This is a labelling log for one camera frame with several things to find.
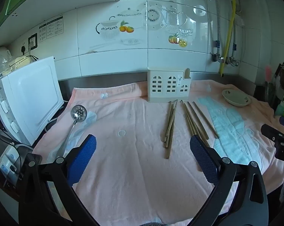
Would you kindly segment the white plastic utensil holder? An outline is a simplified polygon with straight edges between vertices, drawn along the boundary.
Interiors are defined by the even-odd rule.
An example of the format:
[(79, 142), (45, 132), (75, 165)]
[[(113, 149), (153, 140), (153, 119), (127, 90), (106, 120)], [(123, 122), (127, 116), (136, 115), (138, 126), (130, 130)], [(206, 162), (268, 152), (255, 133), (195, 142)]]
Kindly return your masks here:
[(187, 101), (191, 82), (191, 70), (189, 68), (148, 68), (148, 102)]

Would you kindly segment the white instruction label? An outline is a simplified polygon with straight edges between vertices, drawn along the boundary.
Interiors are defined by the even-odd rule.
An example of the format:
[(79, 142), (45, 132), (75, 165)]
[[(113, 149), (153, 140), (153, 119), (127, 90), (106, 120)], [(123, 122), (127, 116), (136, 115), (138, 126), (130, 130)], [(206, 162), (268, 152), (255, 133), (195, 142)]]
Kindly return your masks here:
[(47, 39), (63, 34), (63, 31), (63, 16), (56, 17), (55, 19), (39, 26), (38, 40), (39, 42), (43, 42)]

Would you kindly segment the steel slotted ladle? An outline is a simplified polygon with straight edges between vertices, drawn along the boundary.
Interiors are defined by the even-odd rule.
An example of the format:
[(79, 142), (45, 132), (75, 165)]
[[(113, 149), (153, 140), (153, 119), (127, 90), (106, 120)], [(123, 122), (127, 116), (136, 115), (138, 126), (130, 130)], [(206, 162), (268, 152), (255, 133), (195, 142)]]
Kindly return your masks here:
[(65, 138), (63, 143), (60, 145), (60, 147), (59, 147), (59, 149), (58, 149), (58, 151), (56, 153), (55, 158), (63, 157), (64, 152), (65, 152), (65, 148), (66, 148), (66, 145), (67, 145), (67, 141), (68, 141), (68, 139), (70, 137), (70, 134), (71, 134), (72, 130), (74, 129), (75, 125), (78, 122), (83, 122), (84, 120), (86, 120), (87, 110), (86, 110), (86, 108), (83, 105), (75, 105), (71, 109), (70, 115), (71, 115), (71, 118), (73, 119), (73, 125), (71, 126), (71, 128), (70, 128), (70, 130), (69, 130), (69, 132), (67, 134), (67, 137)]

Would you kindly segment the steel angle valve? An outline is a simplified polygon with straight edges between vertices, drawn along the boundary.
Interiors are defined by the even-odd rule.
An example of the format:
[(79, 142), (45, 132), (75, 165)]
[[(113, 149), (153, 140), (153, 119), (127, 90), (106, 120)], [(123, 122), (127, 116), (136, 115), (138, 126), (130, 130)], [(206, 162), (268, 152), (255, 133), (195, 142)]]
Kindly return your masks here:
[(235, 59), (235, 57), (229, 57), (228, 62), (232, 67), (238, 67), (239, 66), (239, 61)]
[(224, 58), (220, 54), (220, 48), (217, 47), (217, 52), (211, 55), (212, 62), (224, 63)]

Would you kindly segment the wall power socket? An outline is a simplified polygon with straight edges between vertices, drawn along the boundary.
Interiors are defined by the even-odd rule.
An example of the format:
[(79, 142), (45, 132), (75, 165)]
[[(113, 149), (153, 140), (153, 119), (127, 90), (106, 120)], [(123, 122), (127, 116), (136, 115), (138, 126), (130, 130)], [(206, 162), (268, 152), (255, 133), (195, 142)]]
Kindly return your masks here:
[(38, 34), (35, 33), (28, 38), (28, 50), (31, 51), (36, 49), (38, 47), (37, 42), (38, 42)]

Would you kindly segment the white power strip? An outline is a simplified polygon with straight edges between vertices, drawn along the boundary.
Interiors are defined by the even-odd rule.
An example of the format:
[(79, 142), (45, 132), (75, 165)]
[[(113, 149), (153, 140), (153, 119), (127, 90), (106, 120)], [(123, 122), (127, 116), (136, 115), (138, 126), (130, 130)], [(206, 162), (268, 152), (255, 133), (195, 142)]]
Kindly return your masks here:
[(18, 178), (18, 168), (16, 162), (19, 154), (14, 146), (8, 145), (0, 156), (0, 182), (7, 179), (16, 185)]

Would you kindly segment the white microwave oven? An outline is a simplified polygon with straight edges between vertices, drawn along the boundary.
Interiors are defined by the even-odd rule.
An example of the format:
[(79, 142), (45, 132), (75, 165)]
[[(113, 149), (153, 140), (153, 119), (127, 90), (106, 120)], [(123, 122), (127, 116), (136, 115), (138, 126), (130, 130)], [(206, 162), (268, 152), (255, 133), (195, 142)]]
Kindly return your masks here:
[(52, 56), (0, 79), (0, 120), (22, 144), (32, 146), (63, 103)]

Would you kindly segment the small white plate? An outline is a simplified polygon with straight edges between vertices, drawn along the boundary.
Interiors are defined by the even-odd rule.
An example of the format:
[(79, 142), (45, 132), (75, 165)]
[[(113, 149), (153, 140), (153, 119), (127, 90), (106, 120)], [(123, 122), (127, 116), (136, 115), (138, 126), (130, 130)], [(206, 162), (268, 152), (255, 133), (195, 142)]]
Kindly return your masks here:
[(251, 104), (251, 98), (238, 90), (225, 89), (222, 91), (222, 96), (228, 103), (236, 107), (244, 107)]

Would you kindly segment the pink towel with blue pattern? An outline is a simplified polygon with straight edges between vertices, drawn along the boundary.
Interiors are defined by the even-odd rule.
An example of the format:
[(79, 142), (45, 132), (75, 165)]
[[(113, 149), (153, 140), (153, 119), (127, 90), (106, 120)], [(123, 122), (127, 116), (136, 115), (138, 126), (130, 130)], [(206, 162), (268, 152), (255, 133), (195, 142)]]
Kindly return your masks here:
[[(242, 108), (228, 104), (222, 97), (227, 88), (211, 80), (194, 81), (189, 102), (195, 109), (193, 102), (197, 104), (219, 135), (217, 139), (206, 128), (209, 145), (232, 162), (256, 161), (267, 192), (272, 192), (283, 183), (284, 162), (275, 158), (274, 144), (260, 128), (268, 124), (284, 134), (284, 126), (267, 103), (253, 98)], [(73, 125), (71, 109), (86, 108), (86, 120), (75, 125), (66, 150), (79, 146), (89, 134), (96, 137), (95, 153), (74, 190), (101, 225), (186, 225), (213, 189), (190, 150), (182, 104), (176, 108), (171, 155), (166, 159), (163, 133), (169, 105), (150, 103), (147, 94), (145, 82), (75, 88), (67, 108), (34, 148), (43, 163), (53, 162)]]

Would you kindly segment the pink brush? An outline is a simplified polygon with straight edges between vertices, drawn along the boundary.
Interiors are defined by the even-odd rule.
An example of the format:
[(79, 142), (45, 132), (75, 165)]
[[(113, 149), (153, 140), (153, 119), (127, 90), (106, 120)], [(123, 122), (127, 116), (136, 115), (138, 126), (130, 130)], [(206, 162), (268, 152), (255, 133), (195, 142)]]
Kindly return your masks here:
[(265, 81), (266, 82), (271, 82), (272, 81), (272, 68), (269, 65), (267, 65), (265, 67)]

